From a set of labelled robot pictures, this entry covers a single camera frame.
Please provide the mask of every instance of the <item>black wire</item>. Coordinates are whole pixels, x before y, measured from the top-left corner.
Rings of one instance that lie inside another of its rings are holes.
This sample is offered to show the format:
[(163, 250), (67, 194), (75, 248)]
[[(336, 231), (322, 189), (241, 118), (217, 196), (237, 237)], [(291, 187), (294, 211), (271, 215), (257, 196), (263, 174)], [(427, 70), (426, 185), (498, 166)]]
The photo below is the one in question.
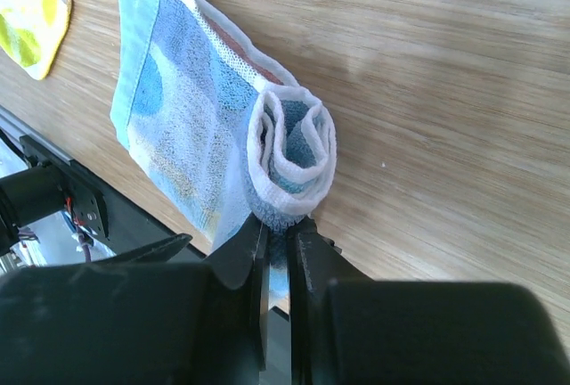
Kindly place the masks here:
[(16, 147), (16, 145), (13, 143), (13, 141), (10, 140), (10, 137), (8, 137), (8, 135), (6, 135), (6, 133), (1, 129), (0, 129), (0, 140), (2, 140), (4, 142), (4, 144), (6, 146), (8, 146), (8, 148), (12, 152), (14, 152), (14, 155), (18, 156), (18, 158), (20, 158), (24, 162), (26, 161), (26, 157), (24, 156), (24, 152), (22, 152), (20, 149), (18, 149), (18, 147)]

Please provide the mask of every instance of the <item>metal bracket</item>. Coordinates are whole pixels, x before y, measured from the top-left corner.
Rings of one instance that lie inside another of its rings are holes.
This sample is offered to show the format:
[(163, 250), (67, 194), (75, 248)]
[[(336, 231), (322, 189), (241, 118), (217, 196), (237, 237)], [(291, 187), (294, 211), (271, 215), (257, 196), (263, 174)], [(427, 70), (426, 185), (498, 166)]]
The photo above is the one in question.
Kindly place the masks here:
[(109, 220), (105, 201), (94, 186), (74, 172), (69, 162), (62, 160), (29, 135), (20, 138), (20, 144), (29, 167), (50, 163), (64, 175), (64, 192), (73, 199), (73, 211), (93, 234), (109, 236)]

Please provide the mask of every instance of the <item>yellow towel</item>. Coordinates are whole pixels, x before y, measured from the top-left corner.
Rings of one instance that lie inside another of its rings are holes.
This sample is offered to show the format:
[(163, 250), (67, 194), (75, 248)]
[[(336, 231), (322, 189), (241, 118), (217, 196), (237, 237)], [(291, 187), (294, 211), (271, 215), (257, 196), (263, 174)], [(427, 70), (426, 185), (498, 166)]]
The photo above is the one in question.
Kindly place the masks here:
[(43, 79), (68, 29), (71, 0), (0, 0), (0, 46)]

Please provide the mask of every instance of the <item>terry cloth towel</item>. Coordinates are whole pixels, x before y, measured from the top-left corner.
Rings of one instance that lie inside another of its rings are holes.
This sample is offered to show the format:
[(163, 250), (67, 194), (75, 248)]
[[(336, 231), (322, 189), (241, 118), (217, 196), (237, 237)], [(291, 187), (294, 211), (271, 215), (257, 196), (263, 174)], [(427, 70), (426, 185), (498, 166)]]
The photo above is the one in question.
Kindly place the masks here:
[(0, 0), (0, 46), (32, 78), (43, 79), (70, 13), (71, 0)]
[(252, 211), (267, 224), (272, 300), (286, 296), (279, 236), (329, 191), (329, 112), (205, 0), (119, 0), (119, 10), (118, 140), (214, 250)]

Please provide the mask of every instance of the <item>tabletop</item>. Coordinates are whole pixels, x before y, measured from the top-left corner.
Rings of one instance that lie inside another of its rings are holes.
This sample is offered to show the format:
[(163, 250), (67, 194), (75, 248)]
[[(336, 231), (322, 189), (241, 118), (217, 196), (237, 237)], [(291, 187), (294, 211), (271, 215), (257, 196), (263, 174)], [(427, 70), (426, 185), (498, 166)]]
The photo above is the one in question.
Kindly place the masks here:
[[(521, 283), (570, 348), (570, 0), (208, 1), (329, 108), (338, 167), (314, 215), (346, 258)], [(116, 141), (117, 0), (73, 3), (46, 80), (0, 53), (0, 104), (208, 252)]]

